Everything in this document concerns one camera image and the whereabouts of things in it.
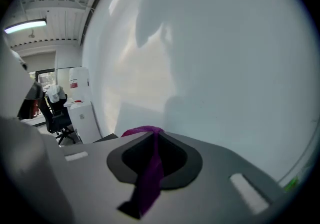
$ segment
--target purple cloth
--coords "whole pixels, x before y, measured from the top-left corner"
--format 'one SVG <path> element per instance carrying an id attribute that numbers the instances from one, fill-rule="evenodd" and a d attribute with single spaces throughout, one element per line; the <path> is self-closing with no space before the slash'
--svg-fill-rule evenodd
<path id="1" fill-rule="evenodd" d="M 137 179 L 136 188 L 130 200 L 131 207 L 143 216 L 160 195 L 160 181 L 164 177 L 161 158 L 158 153 L 158 133 L 163 129 L 154 126 L 141 126 L 124 132 L 122 137 L 140 132 L 153 132 L 153 156 L 143 172 Z"/>

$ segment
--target red object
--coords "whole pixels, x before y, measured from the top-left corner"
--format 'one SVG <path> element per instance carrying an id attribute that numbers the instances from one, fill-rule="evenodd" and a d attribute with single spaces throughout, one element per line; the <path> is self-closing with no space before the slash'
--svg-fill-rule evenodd
<path id="1" fill-rule="evenodd" d="M 76 88 L 76 87 L 78 87 L 78 83 L 72 83 L 72 84 L 70 84 L 70 88 Z"/>

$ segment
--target glossy white panel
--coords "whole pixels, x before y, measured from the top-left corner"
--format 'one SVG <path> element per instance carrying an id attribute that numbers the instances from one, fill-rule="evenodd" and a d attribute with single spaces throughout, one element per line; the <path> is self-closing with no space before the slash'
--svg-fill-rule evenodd
<path id="1" fill-rule="evenodd" d="M 160 126 L 279 181 L 320 114 L 314 32 L 299 0 L 101 0 L 83 66 L 102 135 Z"/>

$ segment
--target office chair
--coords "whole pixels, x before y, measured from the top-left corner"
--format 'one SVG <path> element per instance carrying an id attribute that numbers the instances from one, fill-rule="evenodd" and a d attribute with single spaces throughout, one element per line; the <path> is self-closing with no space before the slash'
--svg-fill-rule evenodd
<path id="1" fill-rule="evenodd" d="M 71 125 L 71 120 L 69 115 L 64 114 L 64 110 L 57 110 L 54 111 L 54 107 L 51 106 L 51 102 L 49 98 L 47 99 L 48 104 L 50 105 L 52 109 L 52 113 L 49 110 L 49 107 L 47 106 L 46 99 L 43 97 L 41 100 L 39 100 L 38 106 L 40 111 L 43 113 L 43 116 L 45 118 L 45 123 L 46 123 L 46 129 L 50 133 L 57 133 L 58 136 L 57 138 L 60 138 L 58 144 L 62 142 L 64 138 L 69 138 L 73 141 L 73 143 L 76 143 L 75 140 L 69 136 L 69 134 L 73 133 L 74 131 L 71 131 L 68 126 Z"/>

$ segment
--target fluorescent light fixture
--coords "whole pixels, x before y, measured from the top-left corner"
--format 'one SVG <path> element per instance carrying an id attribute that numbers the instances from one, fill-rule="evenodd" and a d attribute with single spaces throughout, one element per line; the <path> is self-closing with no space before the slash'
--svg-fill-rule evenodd
<path id="1" fill-rule="evenodd" d="M 21 22 L 21 23 L 11 25 L 11 26 L 7 27 L 4 31 L 7 34 L 9 34 L 9 33 L 19 31 L 19 30 L 24 30 L 24 29 L 39 27 L 39 26 L 45 26 L 46 24 L 47 24 L 47 21 L 45 19 L 30 20 L 30 21 Z"/>

